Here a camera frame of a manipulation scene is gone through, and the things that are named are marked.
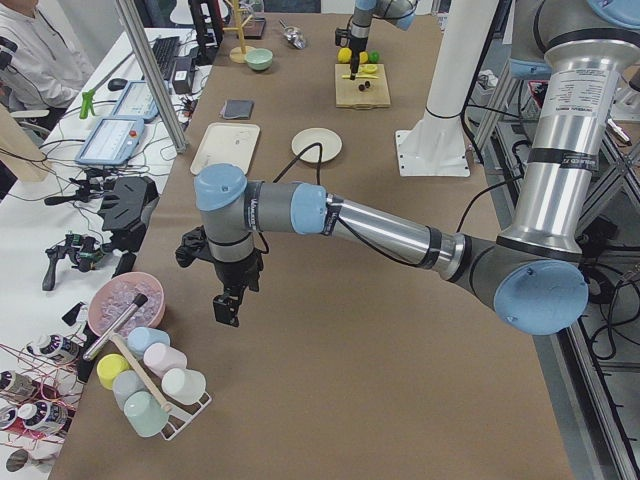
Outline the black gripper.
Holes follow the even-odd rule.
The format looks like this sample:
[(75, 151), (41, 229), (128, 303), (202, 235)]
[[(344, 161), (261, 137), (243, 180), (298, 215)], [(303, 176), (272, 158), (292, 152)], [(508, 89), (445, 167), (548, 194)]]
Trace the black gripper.
[(259, 277), (263, 270), (262, 252), (255, 247), (251, 233), (230, 244), (216, 243), (209, 239), (204, 226), (199, 226), (182, 236), (175, 251), (175, 258), (182, 268), (195, 260), (214, 265), (218, 279), (225, 291), (213, 298), (215, 320), (231, 326), (239, 326), (238, 313), (243, 300), (243, 291), (259, 291)]
[(351, 49), (354, 58), (350, 60), (351, 80), (355, 80), (362, 60), (360, 54), (366, 50), (369, 38), (369, 27), (336, 28), (334, 32), (335, 45)]

